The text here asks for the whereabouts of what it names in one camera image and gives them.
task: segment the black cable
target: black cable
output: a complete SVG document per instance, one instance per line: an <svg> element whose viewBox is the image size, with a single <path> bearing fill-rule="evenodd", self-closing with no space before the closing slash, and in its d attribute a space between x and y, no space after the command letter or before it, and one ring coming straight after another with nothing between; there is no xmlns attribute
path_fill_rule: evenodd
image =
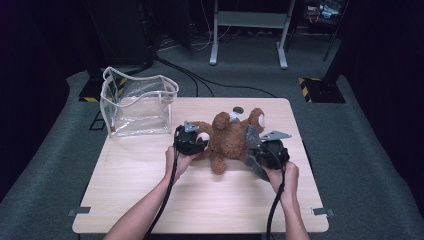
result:
<svg viewBox="0 0 424 240"><path fill-rule="evenodd" d="M188 77L190 77L193 80L193 82L196 84L196 97L199 96L199 86L197 84L197 81L200 81L201 83L203 83L209 89L209 92L211 93L211 96L212 97L215 97L215 94L212 92L212 89L210 89L210 87L205 82L203 82L201 79L199 79L196 74L190 72L189 70L187 70L187 69L185 69L183 67L177 66L177 65L175 65L175 64L173 64L173 63L171 63L171 62L169 62L169 61L167 61L167 60L165 60L163 58L156 57L155 60L157 60L158 62L163 63L163 64L165 64L165 65L167 65L167 66L169 66L171 68L174 68L174 69L176 69L176 70L184 73Z"/></svg>
<svg viewBox="0 0 424 240"><path fill-rule="evenodd" d="M161 205L158 213L156 214L156 217L153 220L152 224L150 225L150 228L147 231L145 236L149 236L152 233L152 230L155 227L156 223L159 221L159 218L162 215L163 210L165 209L166 203L168 202L169 196L171 195L172 186L174 185L175 173L177 171L178 156L179 156L179 153L177 153L177 150L175 148L175 143L174 143L174 164L172 166L171 179L169 180L168 188L166 189L166 193L165 193L165 197L162 201L162 205Z"/></svg>
<svg viewBox="0 0 424 240"><path fill-rule="evenodd" d="M274 202L272 203L271 206L271 210L269 211L269 215L268 215L268 222L267 222L267 226L266 226L266 240L270 240L271 239L271 225L272 225L272 218L274 217L274 212L275 212L275 208L277 207L277 204L281 198L281 194L284 191L284 185L286 182L286 169L285 166L283 166L280 162L280 159L271 151L269 150L269 148L265 147L271 154L272 156L274 156L274 159L277 161L278 166L281 169L281 174L283 175L283 178L281 180L281 184L278 187L278 191L277 194L275 196Z"/></svg>
<svg viewBox="0 0 424 240"><path fill-rule="evenodd" d="M208 86L207 86L207 84L206 84L206 83L204 83L204 82L208 82L208 83L211 83L211 84L215 84L215 85L218 85L218 86L221 86L221 87L246 88L246 89L257 90L257 91L260 91L260 92L264 92L264 93L266 93L266 94L269 94L270 96L272 96L272 97L274 97L274 98L277 98L277 96L275 96L274 94L272 94L272 93L270 93L270 92L267 92L267 91L265 91L265 90L263 90L263 89L259 89L259 88L255 88L255 87L249 87L249 86L225 85L225 84L215 83L215 82L212 82L212 81L206 80L206 79L204 79L204 78L202 78L202 77L200 77L200 76L196 75L195 73L190 72L189 70L187 70L187 69L185 69L185 68L183 68L183 67L177 66L177 65L175 65L175 64L173 64L173 63L170 63L169 61L167 61L167 60L165 60L165 59L163 59L163 58L159 58L158 56L156 56L155 60L157 60L157 61L159 61L159 62L161 62L161 63L163 63L163 64L165 64L165 65L171 66L172 68L175 68L175 69L177 69L177 70L179 70L179 71L181 71L181 72L185 73L186 75L189 75L189 76L192 76L192 77L196 78L197 80L199 80L200 82L202 82L203 84L205 84L205 86L206 86L206 87L208 87Z"/></svg>

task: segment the wooden table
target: wooden table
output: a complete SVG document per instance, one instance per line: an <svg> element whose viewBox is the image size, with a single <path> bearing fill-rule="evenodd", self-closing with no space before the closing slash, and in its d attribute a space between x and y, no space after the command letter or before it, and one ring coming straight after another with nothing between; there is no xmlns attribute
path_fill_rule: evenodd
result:
<svg viewBox="0 0 424 240"><path fill-rule="evenodd" d="M315 216L321 199L312 176L290 103L277 98L177 98L172 104L172 127L188 121L212 123L219 112L232 112L240 106L244 113L260 107L265 113L265 133L277 130L293 137L283 139L300 169L298 199L308 232L328 229L326 216ZM139 199L163 177L165 150L173 143L172 134L107 138L94 169L82 207L77 214L76 233L106 233ZM270 184L256 177L243 162L227 159L223 175L215 175L210 160L194 161L174 185L168 204L153 233L264 233L275 198ZM283 211L278 205L273 232L285 232Z"/></svg>

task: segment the gray carpet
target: gray carpet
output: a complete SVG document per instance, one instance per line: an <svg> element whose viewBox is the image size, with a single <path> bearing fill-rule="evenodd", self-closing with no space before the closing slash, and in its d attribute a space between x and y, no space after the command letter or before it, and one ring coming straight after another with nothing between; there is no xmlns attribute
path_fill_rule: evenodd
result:
<svg viewBox="0 0 424 240"><path fill-rule="evenodd" d="M325 38L297 35L287 53L289 68L281 70L275 41L227 40L213 67L210 45L201 51L175 47L158 56L209 81L260 88L290 101L323 204L336 213L329 219L329 230L311 234L312 239L424 239L424 220L409 188L376 139L347 80L337 82L345 104L306 103L303 98L298 78L324 76L339 42L323 62ZM190 78L159 62L138 75L157 74L176 81L179 96L195 96ZM89 131L98 104L78 101L87 80L85 72L68 79L71 92L65 108L0 205L0 239L77 239L74 219L67 213L79 206L107 135L106 130ZM216 97L271 97L252 89L208 85ZM206 87L199 87L200 97L210 96ZM89 234L81 239L102 237ZM284 234L274 237L283 239Z"/></svg>

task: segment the brown teddy bear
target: brown teddy bear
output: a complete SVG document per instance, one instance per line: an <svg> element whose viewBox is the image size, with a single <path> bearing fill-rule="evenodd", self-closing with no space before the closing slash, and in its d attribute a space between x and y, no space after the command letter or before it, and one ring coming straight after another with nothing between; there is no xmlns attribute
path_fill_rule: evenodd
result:
<svg viewBox="0 0 424 240"><path fill-rule="evenodd" d="M207 149L195 160L210 157L211 168L215 174L224 173L226 169L225 157L243 162L247 160L248 146L245 142L245 130L248 125L256 127L258 133L264 131L265 122L262 109L253 109L249 117L243 121L238 119L238 115L241 113L241 108L235 108L231 114L221 112L215 116L212 125L200 121L191 122L199 126L198 133L204 132L209 134L210 137Z"/></svg>

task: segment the clear plastic bag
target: clear plastic bag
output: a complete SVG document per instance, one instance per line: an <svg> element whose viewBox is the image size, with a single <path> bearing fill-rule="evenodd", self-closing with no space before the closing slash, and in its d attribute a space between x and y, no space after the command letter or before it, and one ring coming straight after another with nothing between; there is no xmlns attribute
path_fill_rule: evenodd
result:
<svg viewBox="0 0 424 240"><path fill-rule="evenodd" d="M103 72L100 110L109 137L171 133L171 103L178 84L158 75L137 78L108 67Z"/></svg>

